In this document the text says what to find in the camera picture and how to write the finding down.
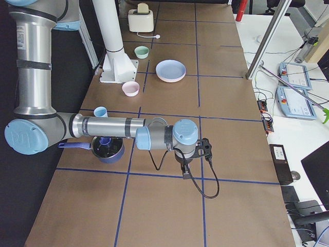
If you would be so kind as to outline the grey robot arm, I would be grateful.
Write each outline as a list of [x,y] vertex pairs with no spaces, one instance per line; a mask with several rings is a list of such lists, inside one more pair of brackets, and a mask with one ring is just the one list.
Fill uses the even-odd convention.
[[124,154],[124,138],[134,138],[140,150],[173,151],[184,179],[189,163],[200,157],[198,128],[189,119],[170,126],[162,118],[108,117],[105,108],[93,116],[57,112],[51,105],[51,32],[80,27],[78,1],[9,1],[16,22],[19,104],[16,119],[5,127],[5,139],[16,152],[32,155],[57,144],[84,148],[104,163]]

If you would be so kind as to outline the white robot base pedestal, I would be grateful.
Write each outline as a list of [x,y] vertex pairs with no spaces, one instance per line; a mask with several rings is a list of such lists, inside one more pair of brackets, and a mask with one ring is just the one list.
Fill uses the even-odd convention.
[[93,6],[106,50],[100,81],[102,83],[134,81],[138,61],[131,60],[124,51],[115,2],[94,0]]

